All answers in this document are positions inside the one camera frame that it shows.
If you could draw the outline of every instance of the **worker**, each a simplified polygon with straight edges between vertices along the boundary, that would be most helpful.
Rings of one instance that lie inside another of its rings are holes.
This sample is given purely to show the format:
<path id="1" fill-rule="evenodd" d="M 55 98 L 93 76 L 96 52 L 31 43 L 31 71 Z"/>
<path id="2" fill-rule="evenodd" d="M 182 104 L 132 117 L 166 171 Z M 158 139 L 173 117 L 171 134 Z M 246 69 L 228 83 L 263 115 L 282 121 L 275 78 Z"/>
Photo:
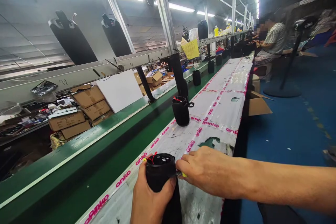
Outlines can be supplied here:
<path id="1" fill-rule="evenodd" d="M 248 199 L 268 204 L 336 214 L 336 168 L 261 162 L 202 146 L 177 160 L 180 179 L 206 193 L 226 199 Z M 146 161 L 139 168 L 133 190 L 131 224 L 161 223 L 176 178 L 153 192 L 146 180 Z"/>
<path id="2" fill-rule="evenodd" d="M 257 41 L 257 47 L 261 47 L 262 50 L 254 58 L 256 66 L 279 58 L 286 43 L 286 27 L 283 23 L 276 23 L 273 13 L 264 15 L 259 22 L 260 28 L 258 28 L 257 35 L 267 32 L 267 36 L 264 41 Z"/>

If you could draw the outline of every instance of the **open cardboard box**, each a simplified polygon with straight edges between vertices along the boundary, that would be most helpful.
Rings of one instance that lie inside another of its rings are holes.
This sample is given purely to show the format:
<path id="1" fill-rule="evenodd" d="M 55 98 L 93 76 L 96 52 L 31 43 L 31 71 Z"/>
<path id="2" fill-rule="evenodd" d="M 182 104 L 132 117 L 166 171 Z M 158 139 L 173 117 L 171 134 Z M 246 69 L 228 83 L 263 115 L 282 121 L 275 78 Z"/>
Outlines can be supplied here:
<path id="1" fill-rule="evenodd" d="M 158 80 L 160 80 L 162 77 L 162 74 L 160 73 L 160 71 L 157 71 L 153 76 L 151 77 L 146 77 L 147 83 L 155 83 Z"/>
<path id="2" fill-rule="evenodd" d="M 257 92 L 251 91 L 250 92 L 250 109 L 249 109 L 249 116 L 257 116 L 261 114 L 272 114 L 272 110 L 266 104 L 263 98 L 272 100 L 264 95 L 261 95 Z"/>

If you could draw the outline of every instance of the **forearm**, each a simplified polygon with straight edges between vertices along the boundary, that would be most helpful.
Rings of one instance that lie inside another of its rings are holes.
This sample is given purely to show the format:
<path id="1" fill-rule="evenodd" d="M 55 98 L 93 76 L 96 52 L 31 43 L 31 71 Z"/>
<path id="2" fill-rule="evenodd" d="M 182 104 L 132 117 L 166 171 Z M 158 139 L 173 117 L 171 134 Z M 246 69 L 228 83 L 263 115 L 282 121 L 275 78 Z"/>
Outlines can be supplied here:
<path id="1" fill-rule="evenodd" d="M 336 213 L 336 168 L 294 166 L 239 159 L 243 198 Z"/>

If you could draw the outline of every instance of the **cylindrical speaker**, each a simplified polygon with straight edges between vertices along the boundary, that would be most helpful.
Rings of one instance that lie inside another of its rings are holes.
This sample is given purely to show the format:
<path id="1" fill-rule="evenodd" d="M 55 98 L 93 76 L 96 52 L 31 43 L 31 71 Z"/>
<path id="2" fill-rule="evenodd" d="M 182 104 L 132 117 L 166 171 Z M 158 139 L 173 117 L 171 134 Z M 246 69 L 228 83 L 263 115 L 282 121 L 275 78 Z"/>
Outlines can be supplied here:
<path id="1" fill-rule="evenodd" d="M 149 187 L 156 193 L 160 192 L 171 177 L 176 174 L 175 157 L 160 153 L 148 158 L 146 163 L 146 178 Z M 173 197 L 167 204 L 164 211 L 162 224 L 182 224 L 182 212 L 180 201 L 180 190 L 176 179 L 176 186 Z"/>
<path id="2" fill-rule="evenodd" d="M 208 62 L 208 73 L 212 74 L 215 71 L 215 63 L 213 61 Z"/>
<path id="3" fill-rule="evenodd" d="M 222 53 L 222 58 L 226 58 L 229 55 L 229 50 L 225 50 Z"/>
<path id="4" fill-rule="evenodd" d="M 194 82 L 195 86 L 199 86 L 201 84 L 201 73 L 199 70 L 195 70 L 192 73 L 192 81 Z"/>
<path id="5" fill-rule="evenodd" d="M 189 103 L 183 96 L 174 97 L 171 101 L 176 123 L 180 126 L 187 126 L 189 124 L 189 109 L 193 107 L 194 103 Z"/>
<path id="6" fill-rule="evenodd" d="M 222 55 L 219 54 L 216 56 L 216 65 L 221 65 L 222 64 Z"/>

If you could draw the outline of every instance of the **black pole base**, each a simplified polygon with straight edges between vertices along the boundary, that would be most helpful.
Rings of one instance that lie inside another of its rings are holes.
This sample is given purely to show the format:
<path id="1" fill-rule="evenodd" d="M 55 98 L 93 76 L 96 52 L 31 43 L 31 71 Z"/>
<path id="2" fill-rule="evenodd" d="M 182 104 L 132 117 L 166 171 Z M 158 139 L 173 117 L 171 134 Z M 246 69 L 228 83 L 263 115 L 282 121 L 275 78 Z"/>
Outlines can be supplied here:
<path id="1" fill-rule="evenodd" d="M 282 90 L 278 87 L 268 87 L 264 89 L 264 94 L 280 98 L 293 98 L 300 96 L 302 93 L 295 87 L 284 87 Z"/>

